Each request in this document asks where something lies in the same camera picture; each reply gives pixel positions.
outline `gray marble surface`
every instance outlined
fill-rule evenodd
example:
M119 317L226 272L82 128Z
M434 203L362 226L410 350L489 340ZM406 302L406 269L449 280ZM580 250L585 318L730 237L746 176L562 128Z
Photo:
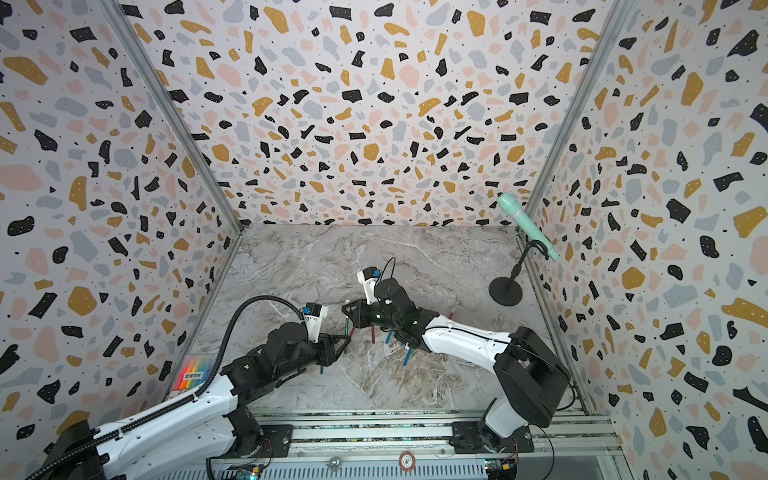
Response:
M344 333L341 306L365 296L356 273L383 268L390 257L397 259L394 277L417 306L448 315L458 300L458 322L508 332L525 325L551 346L525 270L518 277L524 295L517 306L500 306L488 295L490 281L507 275L519 257L511 228L254 225L244 233L190 354L215 355L235 309L260 294L298 307L327 305L322 331ZM279 303L251 304L234 328L224 365L295 320ZM386 337L377 329L374 344L371 329L356 330L347 353L323 374L311 366L251 408L484 409L504 395L492 372L455 357L415 350L403 366L407 350L394 339L386 344Z

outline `mint green microphone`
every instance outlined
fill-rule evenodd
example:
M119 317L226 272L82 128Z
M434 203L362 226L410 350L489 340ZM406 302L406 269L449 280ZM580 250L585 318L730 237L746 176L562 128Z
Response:
M528 250L531 247L536 247L543 255L549 256L553 260L560 258L560 254L555 251L552 242L536 227L531 218L525 214L523 207L515 196L503 194L498 198L497 203L530 238L528 244L525 245L520 260L512 267L511 275L509 277L500 276L495 278L488 286L488 293L490 293L491 298L496 303L504 306L514 306L520 303L520 300L523 298L523 289L519 283L515 282L515 278L522 270L523 259L528 254Z

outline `gray shape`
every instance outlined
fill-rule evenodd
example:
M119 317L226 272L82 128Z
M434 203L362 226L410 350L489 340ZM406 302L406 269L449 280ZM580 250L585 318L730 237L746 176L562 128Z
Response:
M91 79L91 83L94 83L96 85L103 85L106 88L109 88L110 90L112 89L112 84L104 79L103 72L91 67L85 67L84 70L88 78Z
M650 379L643 374L639 369L637 369L636 366L630 364L627 367L627 370L629 370L629 374L632 376L632 379L635 383L638 385L650 385Z
M331 55L333 55L336 61L341 60L341 57L339 56L339 52L337 51L339 49L338 44L333 40L331 40L328 35L323 37L323 49L328 53L330 53Z
M403 141L406 137L406 123L404 121L397 122L397 125L392 129L392 140Z
M735 263L728 264L728 274L725 277L725 283L734 290L741 286L741 280L744 280L744 270Z
M467 56L470 60L472 60L472 64L475 66L475 68L488 67L488 61L485 60L485 55L482 54L482 51L472 50L467 54Z
M664 121L664 132L661 134L661 143L671 147L677 137L677 122L668 118Z
M377 35L376 37L373 37L374 40L376 40L376 44L381 48L384 45L389 45L389 40L382 37L381 35Z
M306 60L304 60L304 57L302 57L299 51L294 47L285 47L283 50L281 50L281 52L283 55L287 56L291 63L295 66L303 67L306 65Z
M57 182L61 181L61 171L58 169L58 164L55 161L49 160L45 164L45 173L51 175L51 178Z
M40 208L59 208L64 202L56 197L50 197L48 195L43 195L42 197L38 198L37 203L35 203L36 207Z
M711 58L707 62L707 69L704 70L704 73L707 74L707 75L714 75L714 74L716 74L723 67L723 62L724 61L725 61L725 57Z
M752 198L747 192L742 190L733 198L739 205L744 205L750 198Z
M323 107L315 101L305 101L302 110L315 120L321 120L323 118Z
M12 386L19 385L39 385L40 375L42 375L43 369L29 368L19 374L16 378L7 382L0 383L0 390L7 389Z
M11 278L7 279L4 283L10 283L11 285L21 285L27 280L27 274L22 272L11 272Z
M467 115L474 121L480 121L485 115L485 107L479 101L474 101L467 107Z
M69 235L72 242L72 253L90 263L98 254L98 248L91 243L82 230L76 230Z
M8 47L10 50L18 50L21 44L18 42L18 38L10 31L0 27L0 43Z
M707 319L710 321L712 338L717 342L723 337L723 321L719 315L709 315Z
M680 188L680 182L677 180L665 180L661 183L661 191L666 194L673 194Z
M243 13L243 0L235 0L232 5L221 15L225 22L240 23L245 18Z
M667 425L670 426L673 432L680 433L683 431L683 423L675 416L672 415L669 420L667 420Z
M640 182L640 179L633 178L629 180L624 195L627 198L627 203L630 205L639 200L643 196L643 184Z
M448 49L448 55L451 57L451 61L455 64L459 63L462 60L461 54L459 54L456 50L453 48Z
M515 57L515 60L518 61L518 65L520 65L523 62L524 51L525 51L525 47L517 39L515 39L515 41L512 42L512 46L509 48L509 54Z
M637 452L638 455L643 455L643 452L645 452L645 437L643 437L643 432L641 432L637 426L634 427L632 446L634 446L634 451Z
M445 22L448 17L448 12L451 9L451 4L444 3L440 8L427 15L426 24L430 27L437 27Z
M656 60L651 66L650 71L652 71L655 75L666 75L669 70L672 69L672 67L680 61L680 56L678 54L672 55L667 58L662 58L661 60Z
M728 423L720 430L720 433L715 435L715 438L720 440L728 453L735 450L739 446L739 437L736 435L736 417L731 415Z
M130 363L128 363L123 368L119 369L115 376L117 376L120 380L125 380L129 376L133 375L134 373L138 372L140 369L137 366L131 366Z
M370 84L370 85L368 85L368 88L366 89L366 93L367 93L368 95L373 95L373 94L375 94L377 91L379 91L379 84L377 84L377 83L376 83L376 80L374 80L374 79L372 79L372 78L371 78L371 84Z
M109 275L109 266L106 263L99 263L98 265L94 265L94 270L99 272L101 276Z
M118 148L114 152L114 164L123 168L135 168L139 165L134 152L127 148Z
M54 117L51 114L47 114L45 112L40 112L39 114L33 114L30 113L29 116L32 120L38 122L39 124L43 124L46 127L55 127L56 126L56 117Z
M670 308L677 308L691 300L698 298L699 293L693 285L679 285L675 283L669 290L661 294Z
M51 407L51 420L60 419L67 412L66 403L57 403Z
M720 214L714 214L711 217L697 218L694 222L694 228L705 230L707 232L714 232L719 218Z

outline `pink shape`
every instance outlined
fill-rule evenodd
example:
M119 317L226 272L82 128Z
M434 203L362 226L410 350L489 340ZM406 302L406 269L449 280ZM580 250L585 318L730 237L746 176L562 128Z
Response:
M32 351L39 359L44 359L48 363L53 363L58 360L58 349L56 348L56 330L50 325L44 326L38 338L35 340L35 344L32 347Z
M33 247L29 249L25 264L27 268L38 275L48 274L48 259L46 258L45 250L42 248Z
M34 192L43 186L37 174L26 165L0 166L0 184L9 190Z
M232 68L225 63L219 64L216 73L218 73L219 77L223 78L226 83L235 88L240 88L243 85L240 82L240 73L235 68Z
M768 273L768 237L757 237L752 242L750 266L758 275Z

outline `black shape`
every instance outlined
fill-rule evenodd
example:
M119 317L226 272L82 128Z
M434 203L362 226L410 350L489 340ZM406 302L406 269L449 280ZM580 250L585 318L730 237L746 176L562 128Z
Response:
M685 429L694 436L694 440L702 449L708 450L707 444L710 442L710 433L706 428L689 426L685 427Z
M717 39L719 37L720 37L720 29L719 28L715 28L707 36L707 46L711 47L712 45L715 45L717 43Z
M152 122L152 117L146 110L142 110L139 116L136 117L136 120L134 120L134 123L139 128L149 127L150 122Z
M38 301L38 304L35 305L32 310L29 310L28 315L36 316L41 319L43 315L45 315L45 312L47 312L51 307L53 301L56 300L57 296L58 295L53 292L43 293L43 297L40 299L40 301Z
M17 344L14 343L13 345L9 345L2 356L0 356L0 375L4 373L5 370L11 368L13 364L21 358L16 355L16 349L18 349Z
M675 199L671 199L667 202L667 210L670 212L670 218L677 220L680 223L685 223L688 215L690 215L690 208Z
M360 90L347 90L341 92L341 98L355 103L356 101L362 100L362 95L360 94Z
M594 8L587 10L586 12L577 13L573 17L574 22L589 22L594 15Z
M535 61L533 65L531 65L531 69L540 71L541 67L544 65L544 60L546 60L547 58L549 58L549 55L542 55L541 57L539 57L538 60Z
M699 244L701 245L701 253L709 258L718 258L720 253L715 247L715 239L707 235L699 237Z
M758 152L755 152L755 154L752 156L752 160L750 160L750 163L755 165L762 165L765 163L766 160L768 160L768 155L766 155L765 152L758 151Z
M164 11L169 15L183 14L184 3L181 0L176 0L175 2L171 2L168 5L165 5Z
M544 12L537 12L535 10L531 11L531 23L543 23L544 25L549 25L549 18L552 16L551 13L544 13Z
M746 421L746 428L750 431L750 437L752 437L752 443L755 444L755 449L758 452L768 453L768 437L763 431L763 427L760 426L760 421L757 417L749 417Z
M22 218L21 220L14 220L8 224L8 236L16 237L17 235L23 235L29 233L35 228L35 218L32 216Z
M634 131L640 128L640 122L643 120L643 115L644 113L640 112L639 114L637 114L637 116L635 116L635 118L629 121L629 129L631 131Z
M636 38L636 37L622 38L622 39L619 41L619 46L620 46L620 47L622 47L622 48L626 48L627 50L629 50L630 48L632 48L632 45L634 45L634 43L635 43L636 41L637 41L637 38Z
M61 328L61 332L66 336L75 336L79 339L83 338L83 327L81 326L64 325Z
M440 75L441 77L448 73L448 68L445 66L444 58L441 58L440 61L438 62L435 72L437 72L437 74Z
M700 390L704 393L707 393L707 387L710 386L710 383L707 380L700 379L691 372L685 372L685 377L683 380L685 380L685 383L694 387L696 390Z
M632 242L632 244L630 245L630 248L632 249L634 254L637 255L637 258L639 258L640 261L645 260L645 257L647 254L645 250L643 250L643 247L641 247L640 244L637 242L637 240Z
M715 178L712 180L715 183L715 187L717 187L717 191L723 191L727 189L733 182L744 180L744 177L741 176L741 173L739 172L733 172L732 174L723 175L722 177Z
M171 365L173 365L173 362L171 362L170 360L166 360L165 363L163 363L163 369L160 371L160 377L159 377L161 382L165 380L165 377L167 377L168 374L170 373Z
M669 21L670 21L670 18L669 18L669 17L664 17L664 20L662 20L661 22L659 22L659 23L658 23L658 24L657 24L657 25L654 27L654 31L659 31L659 30L661 30L662 28L666 27L666 26L667 26L667 23L669 23Z
M746 57L747 55L752 55L757 51L757 37L759 37L757 30L750 30L749 33L744 35L744 38L739 40L739 43L731 48L727 56L741 55Z
M114 250L115 253L122 253L124 257L128 256L128 250L125 249L123 244L120 243L120 239L117 237L109 239L109 246L112 247L112 250Z
M94 32L91 31L91 27L76 28L75 30L70 30L69 34L72 35L72 38L77 40L78 43L96 39Z
M106 357L112 356L115 350L118 349L118 346L123 343L123 339L119 336L115 335L112 339L112 342L109 344L107 349L104 351L103 355Z
M683 331L683 324L682 323L680 323L680 322L678 322L678 323L670 323L664 329L664 333L659 335L659 338L662 339L662 340L669 340L669 339L675 338L676 336L683 335L683 333L684 333L684 331Z
M35 138L37 138L38 142L40 142L40 150L43 150L43 151L58 150L58 144L56 143L56 140L54 140L53 138L50 138L48 135L44 134L40 130L35 130Z
M261 57L256 57L256 63L253 66L253 69L262 75L266 75L266 67L264 66L264 62L261 61Z
M632 167L629 170L627 170L627 175L646 174L647 172L648 172L648 169L645 167L645 165L632 164Z
M58 380L56 380L53 383L43 385L38 390L38 397L45 400L47 403L50 403L51 405L53 405L56 403L56 394L58 393L60 388L61 388L61 382Z
M528 103L528 92L509 95L509 101L515 105Z
M331 16L334 18L344 18L345 20L352 20L351 8L329 7L329 10L331 11Z
M768 107L763 104L757 104L755 109L752 110L750 118L768 131Z
M668 266L667 273L669 273L671 276L675 277L679 281L683 281L683 269L681 269L677 265Z

